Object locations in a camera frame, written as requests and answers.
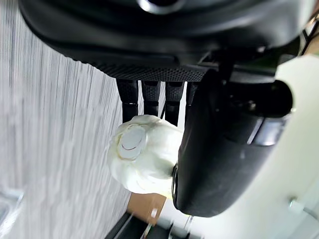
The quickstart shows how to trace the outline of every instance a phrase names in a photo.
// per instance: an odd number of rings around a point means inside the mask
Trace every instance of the black plastic part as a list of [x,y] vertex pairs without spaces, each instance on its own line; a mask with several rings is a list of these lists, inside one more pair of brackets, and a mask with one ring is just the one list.
[[280,81],[236,84],[210,70],[196,91],[174,176],[183,213],[212,217],[229,208],[257,174],[289,119],[293,97]]
[[195,92],[198,87],[198,83],[194,82],[188,82],[187,83],[187,89],[186,89],[186,111],[185,111],[185,124],[187,121],[187,117],[189,115],[190,109],[191,109],[191,104],[193,103],[193,99],[195,96]]
[[147,225],[140,219],[125,213],[105,239],[139,239]]
[[123,109],[123,123],[130,121],[139,113],[139,87],[137,81],[116,80]]
[[183,95],[184,82],[165,83],[165,120],[177,126],[180,100]]
[[165,114],[165,104],[164,104],[164,107],[161,111],[161,114],[160,114],[160,118],[163,119],[164,118],[164,114]]
[[160,82],[142,81],[144,114],[159,116]]

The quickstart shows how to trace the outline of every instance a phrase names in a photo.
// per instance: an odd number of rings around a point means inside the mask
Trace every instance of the crumpled white plastic bag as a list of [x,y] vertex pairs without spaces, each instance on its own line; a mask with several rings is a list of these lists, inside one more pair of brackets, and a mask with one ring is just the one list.
[[21,210],[23,193],[0,187],[0,239],[7,235]]
[[[125,152],[126,149],[121,148],[122,136],[134,130],[145,132],[143,145],[137,156],[123,158],[130,149]],[[178,160],[182,136],[182,130],[163,119],[135,116],[118,127],[110,142],[107,157],[112,176],[131,192],[171,197],[171,174]]]

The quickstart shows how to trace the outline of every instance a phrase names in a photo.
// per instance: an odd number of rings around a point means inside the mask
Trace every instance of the floor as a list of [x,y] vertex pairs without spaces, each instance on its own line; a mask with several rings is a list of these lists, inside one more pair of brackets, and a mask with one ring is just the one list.
[[105,237],[130,196],[106,163],[121,118],[115,79],[41,43],[0,0],[0,186],[25,193],[8,239]]

